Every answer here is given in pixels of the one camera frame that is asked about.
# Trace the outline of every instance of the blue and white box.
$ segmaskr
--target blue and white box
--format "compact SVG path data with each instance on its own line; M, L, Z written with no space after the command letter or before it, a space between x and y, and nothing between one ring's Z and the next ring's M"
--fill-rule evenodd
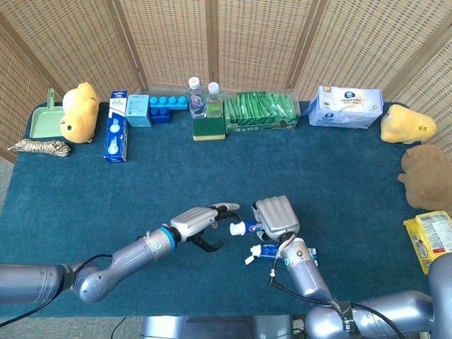
M306 112L312 126L368 129L383 113L377 89L319 86Z
M130 94L127 98L126 119L132 127L150 127L149 95Z
M114 90L108 109L104 158L108 162L126 162L127 153L127 91Z

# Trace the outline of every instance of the black cable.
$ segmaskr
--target black cable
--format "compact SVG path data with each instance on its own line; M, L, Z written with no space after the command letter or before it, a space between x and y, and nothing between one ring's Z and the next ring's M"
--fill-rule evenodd
M273 262L272 272L274 273L274 276L270 277L270 285L278 288L279 290L282 290L283 292L288 293L289 295L292 295L293 297L296 297L297 299L301 299L301 300L303 300L305 302L312 302L314 304L330 306L330 304L328 302L322 302L322 301L319 301L319 300L314 300L314 299L309 299L309 298L303 297L303 296L301 296L301 295L299 295L299 294L297 294L295 292L292 292L291 290L285 288L280 283L276 282L276 277L275 277L276 276L276 261ZM397 336L400 339L405 339L405 336L403 335L402 332L400 332L400 330L397 328L397 326L390 319L388 319L386 316L384 316L380 312L378 312L378 311L376 311L376 310L374 310L374 309L372 309L370 307L367 307L367 306L364 306L364 305L361 305L361 304L356 304L354 302L352 302L351 305L353 307L357 307L358 309L363 309L365 311L368 311L368 312L380 317L385 323L387 323L394 330L394 332L397 334Z
M116 325L116 327L115 328L113 328L113 331L112 331L112 335L110 336L110 339L113 339L113 335L114 335L114 332L115 332L115 330L117 330L118 329L118 327L120 327L120 325L124 322L124 320L126 320L126 316Z
M361 304L356 304L356 303L354 303L354 302L352 302L351 305L352 305L353 307L358 308L358 309L363 309L363 310L365 310L365 311L368 311L368 312L370 312L370 313L373 313L373 314L375 314L376 316L382 318L383 321L384 321L385 323L387 323L387 324L394 330L394 332L397 333L397 336L398 336L400 339L405 339L405 336L403 335L402 332L400 332L400 330L397 328L397 326L396 326L390 319L388 319L386 316L384 316L383 314L381 314L381 313L378 312L377 310L371 309L370 307L367 307L367 306L364 306L364 305L361 305Z
M111 258L112 255L111 254L98 254L96 256L92 256L91 258L89 258L88 260L84 261L75 271L74 271L74 277L76 276L77 273L80 272L80 270L85 267L88 263L90 263L91 261L93 261L94 259L100 258L100 257L109 257ZM59 295L61 292L63 292L64 289L64 279L60 282L60 285L58 287L58 290L56 291L55 295L47 300L44 304L39 305L38 307L32 309L31 311L28 311L27 313L21 314L20 316L17 316L15 318L9 319L7 321L4 321L3 323L0 323L0 328L9 325L10 323L14 323L18 320L24 319L27 316L30 316L36 312L38 312L39 310L43 309L44 307L46 307L48 304L50 304L51 302L53 302Z
M294 334L295 331L299 331L300 333L303 333L303 339L306 339L306 333L301 328L294 328Z
M74 279L75 279L75 276L76 276L77 274L80 273L80 271L82 270L82 268L84 268L86 265L88 265L88 264L89 264L91 261L93 261L94 259L97 259L97 258L111 258L111 257L113 257L113 255L111 255L111 254L97 254L97 255L95 255L95 256L92 256L92 257L89 258L88 260L85 260L85 261L82 262L82 264L81 264L79 267L77 267L77 269L73 272Z

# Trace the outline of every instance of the blue lego block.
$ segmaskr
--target blue lego block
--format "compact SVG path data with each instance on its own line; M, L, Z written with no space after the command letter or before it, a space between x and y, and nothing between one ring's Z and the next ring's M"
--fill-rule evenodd
M171 112L168 108L151 108L150 120L153 124L169 124L171 122Z
M151 108L166 108L173 110L187 110L189 108L188 102L186 101L186 97L184 95L179 97L150 97L149 106Z

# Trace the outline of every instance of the green dustpan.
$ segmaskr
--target green dustpan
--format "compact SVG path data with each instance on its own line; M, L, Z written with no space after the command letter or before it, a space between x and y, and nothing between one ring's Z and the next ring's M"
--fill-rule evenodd
M31 138L51 138L62 136L59 121L63 117L63 107L54 106L54 89L47 91L47 106L38 107L33 111L31 118Z

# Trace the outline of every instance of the water bottle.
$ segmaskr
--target water bottle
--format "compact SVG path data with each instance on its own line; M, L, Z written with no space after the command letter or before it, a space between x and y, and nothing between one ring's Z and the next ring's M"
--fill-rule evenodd
M206 99L204 98L204 87L199 78L193 76L189 79L187 89L191 116L195 118L206 117Z
M223 116L223 97L220 93L220 86L213 82L209 83L209 96L206 101L207 117L220 118Z

